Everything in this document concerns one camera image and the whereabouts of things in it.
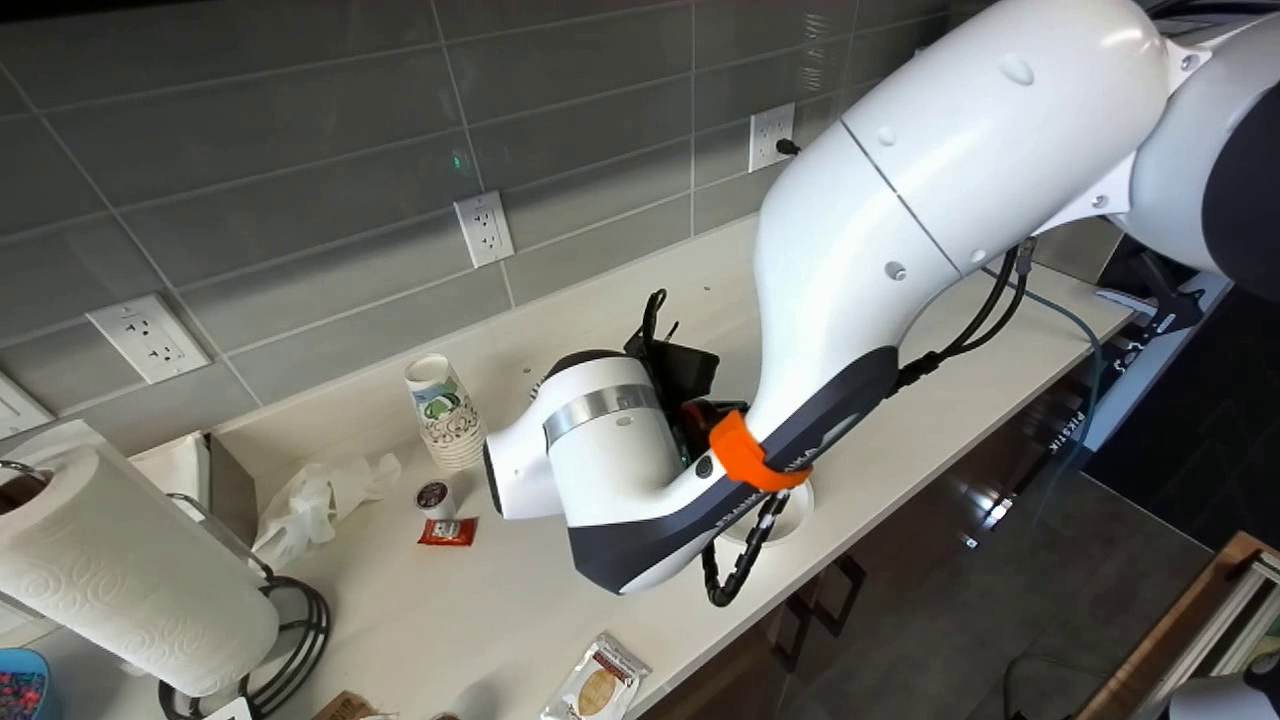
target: gray tile backsplash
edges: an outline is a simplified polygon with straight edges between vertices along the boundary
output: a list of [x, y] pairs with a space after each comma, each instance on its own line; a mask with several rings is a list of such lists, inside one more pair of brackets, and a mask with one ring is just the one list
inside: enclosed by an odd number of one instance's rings
[[53, 112], [117, 204], [455, 130], [438, 49]]
[[[0, 369], [143, 448], [759, 208], [951, 0], [219, 0], [0, 23]], [[467, 270], [494, 189], [517, 256]], [[85, 326], [165, 293], [165, 385]]]
[[0, 121], [0, 242], [101, 211], [101, 202], [34, 115]]
[[0, 64], [58, 108], [432, 42], [426, 0], [152, 5], [9, 23]]
[[451, 44], [470, 124], [691, 73], [691, 7]]

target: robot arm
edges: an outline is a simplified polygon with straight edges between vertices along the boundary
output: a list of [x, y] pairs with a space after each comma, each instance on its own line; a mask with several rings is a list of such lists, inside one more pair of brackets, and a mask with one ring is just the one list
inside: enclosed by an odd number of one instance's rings
[[[1197, 184], [1182, 161], [1208, 158], [1213, 184], [1244, 115], [1270, 105], [1262, 121], [1276, 130], [1280, 23], [1255, 23], [1217, 56], [1217, 79], [1182, 79], [1182, 54], [1129, 0], [1005, 0], [812, 140], [767, 192], [755, 238], [762, 376], [747, 431], [767, 467], [806, 467], [857, 430], [896, 390], [913, 320], [1104, 177], [1132, 177], [1137, 211], [1119, 223], [1155, 254], [1229, 270], [1213, 202], [1201, 211], [1201, 202], [1182, 204], [1187, 184], [1146, 182]], [[1258, 138], [1270, 138], [1262, 163], [1276, 172], [1276, 134]], [[1129, 197], [1093, 192], [1089, 204], [1125, 211]], [[717, 454], [682, 465], [642, 390], [637, 359], [595, 355], [557, 374], [530, 414], [486, 442], [499, 509], [534, 516], [560, 504], [574, 568], [611, 592], [661, 586], [759, 502]]]

